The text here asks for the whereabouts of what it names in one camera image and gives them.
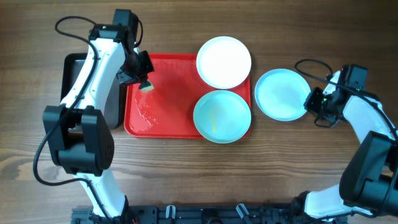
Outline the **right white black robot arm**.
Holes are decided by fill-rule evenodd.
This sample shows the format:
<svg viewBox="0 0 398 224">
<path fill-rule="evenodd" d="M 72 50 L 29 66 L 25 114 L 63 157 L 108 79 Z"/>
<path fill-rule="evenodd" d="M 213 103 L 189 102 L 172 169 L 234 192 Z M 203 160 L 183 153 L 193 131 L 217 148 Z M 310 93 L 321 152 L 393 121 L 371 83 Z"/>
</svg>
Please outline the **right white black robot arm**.
<svg viewBox="0 0 398 224">
<path fill-rule="evenodd" d="M 397 216 L 397 128 L 382 110 L 379 98 L 364 89 L 368 71 L 345 65 L 328 76 L 325 89 L 314 88 L 305 109 L 331 126 L 349 123 L 360 146 L 340 183 L 318 192 L 303 192 L 290 204 L 292 223 L 322 223 Z"/>
</svg>

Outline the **light blue plate front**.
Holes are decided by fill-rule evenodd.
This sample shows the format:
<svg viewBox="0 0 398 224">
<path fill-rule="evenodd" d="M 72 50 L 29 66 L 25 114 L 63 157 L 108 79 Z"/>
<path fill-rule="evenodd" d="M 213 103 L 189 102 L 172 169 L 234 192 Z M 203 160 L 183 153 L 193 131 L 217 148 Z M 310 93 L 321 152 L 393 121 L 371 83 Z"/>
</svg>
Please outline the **light blue plate front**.
<svg viewBox="0 0 398 224">
<path fill-rule="evenodd" d="M 251 110 L 246 101 L 228 90 L 203 95 L 193 110 L 197 131 L 207 140 L 227 144 L 241 139 L 251 126 Z"/>
</svg>

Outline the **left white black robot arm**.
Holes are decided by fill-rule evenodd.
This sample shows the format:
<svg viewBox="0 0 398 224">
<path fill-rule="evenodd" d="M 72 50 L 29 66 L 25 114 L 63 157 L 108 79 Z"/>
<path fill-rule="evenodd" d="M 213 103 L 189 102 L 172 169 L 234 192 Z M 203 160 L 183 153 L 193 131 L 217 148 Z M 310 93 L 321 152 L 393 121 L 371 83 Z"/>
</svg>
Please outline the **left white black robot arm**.
<svg viewBox="0 0 398 224">
<path fill-rule="evenodd" d="M 59 106 L 47 106 L 43 114 L 46 135 L 34 157 L 35 178 L 44 185 L 38 161 L 47 144 L 56 166 L 80 182 L 93 208 L 87 220 L 93 223 L 132 223 L 133 212 L 110 168 L 114 139 L 104 118 L 106 100 L 117 75 L 126 85 L 153 90 L 148 74 L 154 71 L 149 54 L 139 52 L 141 21 L 95 24 L 85 39 L 89 49 L 80 73 Z"/>
</svg>

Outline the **green yellow sponge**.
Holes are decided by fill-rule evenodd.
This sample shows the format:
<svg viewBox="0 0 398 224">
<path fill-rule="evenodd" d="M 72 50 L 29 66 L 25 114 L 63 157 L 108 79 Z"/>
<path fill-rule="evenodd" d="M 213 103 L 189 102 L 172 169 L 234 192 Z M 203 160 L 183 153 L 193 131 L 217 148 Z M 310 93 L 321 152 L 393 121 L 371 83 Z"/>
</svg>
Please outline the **green yellow sponge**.
<svg viewBox="0 0 398 224">
<path fill-rule="evenodd" d="M 149 91 L 152 91 L 154 89 L 154 86 L 150 81 L 144 81 L 140 83 L 138 89 L 143 93 L 147 93 Z"/>
</svg>

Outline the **white plate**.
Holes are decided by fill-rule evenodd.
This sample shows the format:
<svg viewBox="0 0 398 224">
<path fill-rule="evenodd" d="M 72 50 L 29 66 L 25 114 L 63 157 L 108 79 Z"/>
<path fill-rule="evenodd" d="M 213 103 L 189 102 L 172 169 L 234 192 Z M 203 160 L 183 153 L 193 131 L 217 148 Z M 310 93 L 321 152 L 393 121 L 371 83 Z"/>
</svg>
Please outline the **white plate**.
<svg viewBox="0 0 398 224">
<path fill-rule="evenodd" d="M 219 36 L 204 43 L 197 53 L 196 66 L 201 79 L 217 89 L 240 85 L 251 71 L 251 55 L 238 39 Z"/>
</svg>

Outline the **light blue plate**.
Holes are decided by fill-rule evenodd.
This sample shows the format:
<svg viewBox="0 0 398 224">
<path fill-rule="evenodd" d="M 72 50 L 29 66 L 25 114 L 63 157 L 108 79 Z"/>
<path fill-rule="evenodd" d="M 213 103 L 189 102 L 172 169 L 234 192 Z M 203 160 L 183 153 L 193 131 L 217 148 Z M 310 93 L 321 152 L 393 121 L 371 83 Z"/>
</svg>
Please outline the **light blue plate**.
<svg viewBox="0 0 398 224">
<path fill-rule="evenodd" d="M 298 73 L 278 68 L 270 70 L 258 79 L 254 96 L 260 110 L 278 121 L 301 118 L 307 110 L 304 103 L 311 89 Z"/>
<path fill-rule="evenodd" d="M 241 139 L 251 126 L 251 110 L 246 101 L 228 90 L 203 95 L 193 110 L 197 131 L 207 140 L 227 144 Z"/>
</svg>

